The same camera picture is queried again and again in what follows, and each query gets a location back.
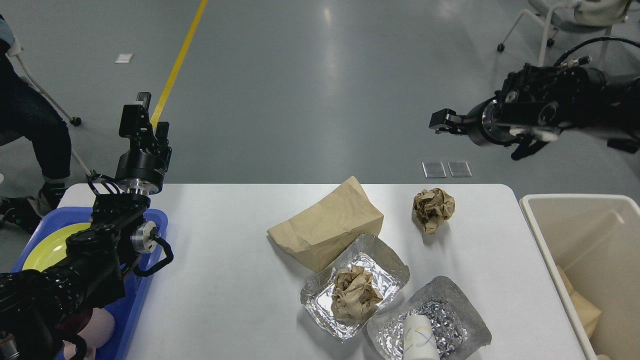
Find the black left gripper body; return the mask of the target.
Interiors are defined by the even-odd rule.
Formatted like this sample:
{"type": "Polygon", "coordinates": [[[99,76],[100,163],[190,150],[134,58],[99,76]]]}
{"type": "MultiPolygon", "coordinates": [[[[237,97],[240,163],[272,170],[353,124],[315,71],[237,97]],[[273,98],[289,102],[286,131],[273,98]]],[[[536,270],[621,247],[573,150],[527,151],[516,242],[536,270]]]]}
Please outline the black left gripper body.
{"type": "Polygon", "coordinates": [[[118,160],[115,183],[124,192],[155,195],[162,191],[169,155],[129,150],[118,160]]]}

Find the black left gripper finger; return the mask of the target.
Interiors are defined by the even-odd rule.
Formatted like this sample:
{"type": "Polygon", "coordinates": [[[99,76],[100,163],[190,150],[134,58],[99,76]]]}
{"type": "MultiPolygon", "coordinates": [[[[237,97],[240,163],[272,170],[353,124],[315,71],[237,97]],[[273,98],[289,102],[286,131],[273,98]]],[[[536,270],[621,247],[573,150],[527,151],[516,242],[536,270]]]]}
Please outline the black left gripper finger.
{"type": "Polygon", "coordinates": [[[168,121],[158,121],[155,128],[155,138],[157,141],[157,156],[163,162],[163,171],[169,170],[172,148],[169,145],[169,129],[168,121]]]}
{"type": "Polygon", "coordinates": [[[131,150],[147,154],[156,149],[156,138],[149,116],[151,98],[150,92],[139,92],[134,104],[125,104],[118,130],[119,137],[129,140],[131,150]]]}

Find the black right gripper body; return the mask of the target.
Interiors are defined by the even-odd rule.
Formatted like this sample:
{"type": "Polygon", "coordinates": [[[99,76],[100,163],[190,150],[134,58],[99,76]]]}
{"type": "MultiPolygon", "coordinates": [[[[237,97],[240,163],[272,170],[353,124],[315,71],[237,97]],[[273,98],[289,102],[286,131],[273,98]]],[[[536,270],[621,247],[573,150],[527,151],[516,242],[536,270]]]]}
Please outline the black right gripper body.
{"type": "Polygon", "coordinates": [[[464,132],[475,145],[509,147],[517,142],[508,129],[496,123],[493,115],[497,104],[498,100],[495,97],[490,98],[462,116],[464,132]]]}

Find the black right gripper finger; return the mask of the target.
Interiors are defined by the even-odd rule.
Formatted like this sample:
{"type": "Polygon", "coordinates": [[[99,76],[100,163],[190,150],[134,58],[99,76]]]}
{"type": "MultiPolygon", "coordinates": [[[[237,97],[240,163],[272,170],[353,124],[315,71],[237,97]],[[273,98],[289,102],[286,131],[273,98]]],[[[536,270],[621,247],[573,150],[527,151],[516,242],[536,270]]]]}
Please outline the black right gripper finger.
{"type": "Polygon", "coordinates": [[[430,116],[429,129],[435,133],[448,133],[455,136],[467,136],[466,114],[458,114],[452,109],[444,108],[430,116]]]}

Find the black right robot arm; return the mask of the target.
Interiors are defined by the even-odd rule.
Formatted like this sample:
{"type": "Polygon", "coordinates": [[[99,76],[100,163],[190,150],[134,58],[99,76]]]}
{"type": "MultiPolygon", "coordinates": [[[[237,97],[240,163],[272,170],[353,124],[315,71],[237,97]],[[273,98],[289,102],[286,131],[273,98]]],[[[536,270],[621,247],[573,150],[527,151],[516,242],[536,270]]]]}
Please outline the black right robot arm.
{"type": "Polygon", "coordinates": [[[570,59],[588,44],[639,43],[617,36],[591,38],[564,51],[551,66],[524,64],[512,71],[494,96],[467,114],[444,108],[430,117],[436,133],[466,136],[481,147],[516,148],[519,161],[535,155],[563,132],[602,139],[608,148],[637,153],[639,139],[639,75],[608,75],[590,66],[591,57],[570,59]]]}

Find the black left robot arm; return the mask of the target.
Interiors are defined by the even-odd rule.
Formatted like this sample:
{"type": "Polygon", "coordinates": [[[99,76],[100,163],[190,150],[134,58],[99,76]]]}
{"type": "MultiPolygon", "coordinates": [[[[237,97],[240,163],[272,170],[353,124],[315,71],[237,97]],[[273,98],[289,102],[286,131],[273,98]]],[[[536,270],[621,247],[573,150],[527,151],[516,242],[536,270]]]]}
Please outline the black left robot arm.
{"type": "Polygon", "coordinates": [[[151,124],[150,101],[149,92],[139,92],[135,104],[124,105],[118,134],[129,139],[129,150],[114,177],[87,177],[94,193],[90,225],[66,238],[65,258],[43,271],[1,274],[3,360],[53,360],[64,342],[76,347],[72,358],[82,360],[86,341],[63,323],[125,297],[130,274],[148,278],[174,260],[158,225],[144,217],[151,196],[162,191],[172,155],[170,125],[151,124]]]}

